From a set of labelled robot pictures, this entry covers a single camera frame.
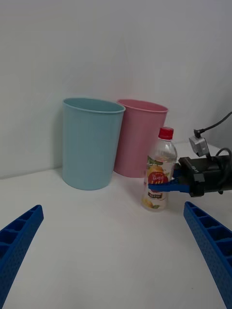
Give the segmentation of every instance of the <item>white wall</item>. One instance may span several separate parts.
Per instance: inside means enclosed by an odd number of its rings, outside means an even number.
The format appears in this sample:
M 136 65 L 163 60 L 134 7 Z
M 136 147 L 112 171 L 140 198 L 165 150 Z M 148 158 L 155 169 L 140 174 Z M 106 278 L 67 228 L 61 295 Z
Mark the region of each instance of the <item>white wall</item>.
M 175 140 L 215 120 L 232 76 L 231 0 L 3 0 L 0 176 L 61 165 L 61 102 L 160 102 Z

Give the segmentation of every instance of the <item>red bottle cap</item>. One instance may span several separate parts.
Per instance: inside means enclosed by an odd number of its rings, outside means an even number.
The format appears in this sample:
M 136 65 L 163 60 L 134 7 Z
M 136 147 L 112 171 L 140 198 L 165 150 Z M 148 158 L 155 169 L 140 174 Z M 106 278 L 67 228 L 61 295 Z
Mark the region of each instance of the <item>red bottle cap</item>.
M 163 140 L 172 140 L 174 130 L 171 127 L 161 127 L 159 132 L 159 138 Z

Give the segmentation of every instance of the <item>plastic bin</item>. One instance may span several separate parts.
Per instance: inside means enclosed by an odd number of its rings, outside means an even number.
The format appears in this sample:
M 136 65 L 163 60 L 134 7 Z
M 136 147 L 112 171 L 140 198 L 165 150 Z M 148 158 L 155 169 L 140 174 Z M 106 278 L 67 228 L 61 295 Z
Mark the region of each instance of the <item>plastic bin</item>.
M 125 107 L 90 98 L 63 102 L 63 171 L 70 186 L 96 190 L 112 177 Z
M 126 107 L 120 133 L 114 171 L 141 178 L 145 176 L 147 155 L 158 138 L 168 109 L 156 103 L 120 99 Z

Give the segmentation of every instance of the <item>blue plastic bin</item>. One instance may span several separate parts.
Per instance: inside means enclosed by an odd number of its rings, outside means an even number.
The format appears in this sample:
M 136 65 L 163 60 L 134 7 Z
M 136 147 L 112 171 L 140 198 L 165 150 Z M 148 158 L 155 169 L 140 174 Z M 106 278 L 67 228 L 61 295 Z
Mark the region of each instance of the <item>blue plastic bin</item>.
M 63 171 L 70 186 L 106 187 L 112 177 L 125 107 L 90 98 L 63 102 Z

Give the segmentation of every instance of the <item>blue gripper jaw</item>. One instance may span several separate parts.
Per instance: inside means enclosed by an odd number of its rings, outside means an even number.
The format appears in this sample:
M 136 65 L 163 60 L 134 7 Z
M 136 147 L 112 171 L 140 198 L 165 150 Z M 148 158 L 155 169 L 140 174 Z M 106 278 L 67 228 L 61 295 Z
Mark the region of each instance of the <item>blue gripper jaw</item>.
M 170 192 L 170 191 L 179 191 L 189 193 L 189 185 L 180 184 L 178 178 L 175 178 L 168 183 L 160 184 L 148 184 L 150 190 L 160 191 L 160 192 Z

